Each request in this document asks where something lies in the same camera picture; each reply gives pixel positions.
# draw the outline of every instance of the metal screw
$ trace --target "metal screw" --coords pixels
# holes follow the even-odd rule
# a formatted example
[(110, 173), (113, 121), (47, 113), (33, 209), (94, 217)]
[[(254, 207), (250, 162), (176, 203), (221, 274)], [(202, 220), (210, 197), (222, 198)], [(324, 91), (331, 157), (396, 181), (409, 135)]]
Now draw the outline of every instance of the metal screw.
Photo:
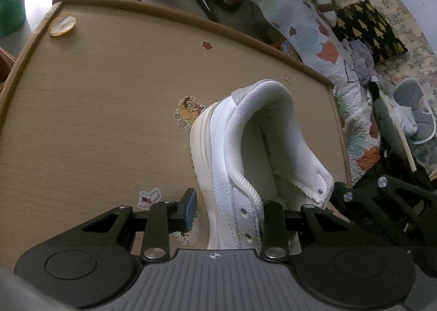
[(264, 254), (267, 258), (270, 259), (279, 259), (285, 257), (287, 254), (285, 250), (279, 247), (270, 247), (264, 251)]
[(353, 199), (353, 194), (351, 192), (346, 192), (343, 195), (343, 200), (347, 203), (350, 203)]
[(380, 188), (385, 188), (385, 187), (387, 186), (387, 184), (388, 184), (388, 181), (387, 181), (387, 178), (386, 178), (386, 177), (380, 177), (380, 178), (378, 179), (378, 186), (379, 186)]
[(161, 248), (149, 248), (146, 249), (143, 254), (148, 259), (159, 259), (165, 256), (165, 250)]

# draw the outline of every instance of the gray gripper pad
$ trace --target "gray gripper pad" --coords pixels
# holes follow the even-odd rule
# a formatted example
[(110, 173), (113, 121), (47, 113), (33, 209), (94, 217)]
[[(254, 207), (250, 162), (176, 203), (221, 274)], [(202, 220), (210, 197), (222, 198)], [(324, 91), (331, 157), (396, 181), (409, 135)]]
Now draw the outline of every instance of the gray gripper pad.
[[(255, 251), (181, 249), (147, 265), (119, 298), (93, 311), (339, 311), (307, 294), (285, 265)], [(394, 306), (389, 311), (406, 311)]]

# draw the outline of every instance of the gray slipper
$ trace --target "gray slipper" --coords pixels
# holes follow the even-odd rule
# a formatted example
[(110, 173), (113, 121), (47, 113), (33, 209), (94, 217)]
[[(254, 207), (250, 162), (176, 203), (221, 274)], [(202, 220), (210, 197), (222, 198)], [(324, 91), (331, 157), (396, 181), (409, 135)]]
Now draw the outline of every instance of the gray slipper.
[(414, 79), (405, 79), (395, 87), (393, 98), (401, 106), (410, 107), (417, 123), (417, 132), (408, 138), (412, 144), (429, 141), (436, 133), (436, 120), (422, 88)]

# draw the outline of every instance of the wicker basket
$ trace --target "wicker basket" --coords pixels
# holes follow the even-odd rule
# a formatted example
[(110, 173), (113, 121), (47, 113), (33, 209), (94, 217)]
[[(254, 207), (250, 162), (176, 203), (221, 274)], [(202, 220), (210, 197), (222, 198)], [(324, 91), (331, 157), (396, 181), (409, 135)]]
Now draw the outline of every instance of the wicker basket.
[(0, 92), (3, 89), (4, 81), (8, 77), (14, 63), (15, 58), (0, 47)]

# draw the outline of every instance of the small red sticker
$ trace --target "small red sticker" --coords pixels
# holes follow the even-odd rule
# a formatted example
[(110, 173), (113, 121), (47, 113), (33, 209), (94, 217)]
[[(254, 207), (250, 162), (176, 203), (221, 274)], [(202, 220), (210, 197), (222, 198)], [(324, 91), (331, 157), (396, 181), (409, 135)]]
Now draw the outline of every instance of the small red sticker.
[(203, 48), (206, 48), (206, 49), (211, 49), (211, 48), (212, 48), (212, 45), (211, 45), (211, 43), (209, 43), (209, 42), (203, 41), (203, 43), (202, 43), (202, 47), (203, 47)]

